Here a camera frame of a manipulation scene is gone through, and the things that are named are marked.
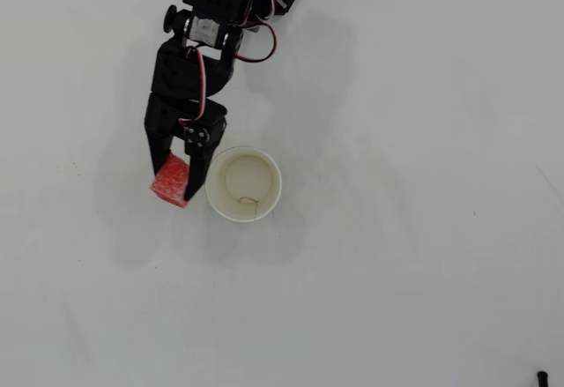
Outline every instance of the white paper cup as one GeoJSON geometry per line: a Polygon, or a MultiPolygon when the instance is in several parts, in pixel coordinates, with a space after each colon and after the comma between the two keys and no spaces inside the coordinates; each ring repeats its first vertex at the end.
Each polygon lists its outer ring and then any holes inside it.
{"type": "Polygon", "coordinates": [[[205,181],[205,194],[220,215],[253,222],[268,215],[280,199],[282,174],[268,153],[237,146],[216,156],[205,181]]]}

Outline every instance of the cup rim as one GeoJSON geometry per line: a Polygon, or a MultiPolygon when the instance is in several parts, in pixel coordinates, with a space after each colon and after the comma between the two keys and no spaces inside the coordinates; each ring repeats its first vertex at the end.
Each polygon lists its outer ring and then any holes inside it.
{"type": "Polygon", "coordinates": [[[220,153],[218,153],[216,156],[213,157],[213,160],[211,160],[211,164],[210,164],[210,169],[212,169],[213,164],[215,163],[215,161],[223,154],[226,153],[230,153],[230,152],[234,152],[235,150],[250,150],[250,151],[254,151],[257,152],[261,155],[263,155],[266,159],[268,159],[272,165],[274,166],[274,168],[276,168],[276,173],[278,174],[278,179],[280,180],[280,188],[278,189],[278,194],[276,196],[276,200],[274,201],[274,203],[272,204],[272,206],[269,208],[269,210],[267,212],[264,212],[263,215],[261,215],[260,217],[256,217],[250,220],[238,220],[236,218],[230,217],[228,215],[225,215],[220,209],[218,209],[218,207],[210,200],[210,194],[208,193],[208,181],[206,178],[205,181],[205,195],[208,199],[208,203],[211,205],[211,207],[215,210],[215,212],[217,212],[219,215],[221,215],[223,218],[226,218],[228,220],[231,220],[233,222],[241,222],[241,223],[248,223],[248,222],[255,222],[255,221],[259,221],[260,219],[264,218],[265,216],[267,216],[269,213],[272,212],[272,210],[276,207],[276,205],[278,204],[278,201],[280,200],[280,196],[282,195],[282,173],[280,172],[280,168],[278,167],[278,164],[276,163],[276,161],[265,151],[262,151],[260,149],[258,149],[257,147],[254,146],[233,146],[233,147],[228,147],[225,151],[221,151],[220,153]]]}

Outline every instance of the red block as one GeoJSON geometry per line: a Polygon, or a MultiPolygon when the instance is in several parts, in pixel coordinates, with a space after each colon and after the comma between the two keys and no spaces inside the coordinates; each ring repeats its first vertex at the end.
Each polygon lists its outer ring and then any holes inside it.
{"type": "Polygon", "coordinates": [[[184,192],[188,185],[189,165],[170,153],[152,183],[151,190],[167,202],[185,208],[184,192]]]}

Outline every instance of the white surface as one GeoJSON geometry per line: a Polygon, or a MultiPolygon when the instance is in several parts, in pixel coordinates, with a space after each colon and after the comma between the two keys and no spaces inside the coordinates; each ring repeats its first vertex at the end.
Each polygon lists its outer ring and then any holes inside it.
{"type": "Polygon", "coordinates": [[[149,190],[180,2],[0,0],[3,385],[564,385],[564,0],[299,0],[216,96],[247,226],[149,190]]]}
{"type": "Polygon", "coordinates": [[[249,146],[231,147],[211,163],[205,194],[225,218],[257,222],[273,212],[280,200],[282,174],[268,153],[249,146]]]}

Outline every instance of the black object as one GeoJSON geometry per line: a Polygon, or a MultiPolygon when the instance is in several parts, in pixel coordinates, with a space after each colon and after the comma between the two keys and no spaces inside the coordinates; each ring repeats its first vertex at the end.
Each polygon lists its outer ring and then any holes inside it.
{"type": "Polygon", "coordinates": [[[538,387],[548,387],[548,374],[545,371],[537,373],[538,387]]]}
{"type": "MultiPolygon", "coordinates": [[[[152,93],[145,114],[145,131],[155,174],[167,161],[173,138],[184,140],[184,152],[190,156],[189,181],[184,196],[190,200],[205,182],[213,153],[226,129],[227,110],[217,102],[206,100],[202,117],[186,121],[198,115],[202,94],[197,54],[187,56],[187,42],[221,50],[219,60],[203,56],[206,97],[212,96],[233,76],[243,29],[256,23],[259,16],[271,13],[271,0],[183,2],[191,5],[192,10],[178,11],[171,5],[163,22],[164,31],[173,32],[174,36],[160,47],[157,54],[152,93]]],[[[278,0],[275,12],[287,13],[293,2],[278,0]]]]}

